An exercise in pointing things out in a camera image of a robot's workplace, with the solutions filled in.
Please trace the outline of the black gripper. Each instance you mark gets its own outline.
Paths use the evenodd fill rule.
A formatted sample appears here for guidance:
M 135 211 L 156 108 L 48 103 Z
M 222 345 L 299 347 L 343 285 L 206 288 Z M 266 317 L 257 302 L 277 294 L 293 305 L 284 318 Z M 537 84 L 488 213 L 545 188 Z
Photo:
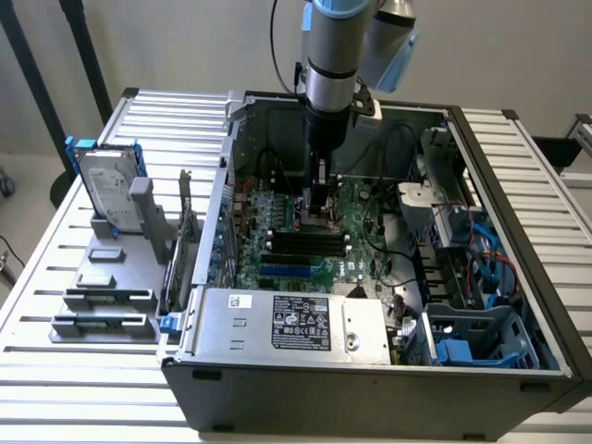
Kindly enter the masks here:
M 332 152 L 343 144 L 350 118 L 350 109 L 339 112 L 304 108 L 304 182 L 305 198 L 311 216 L 320 216 L 329 193 Z

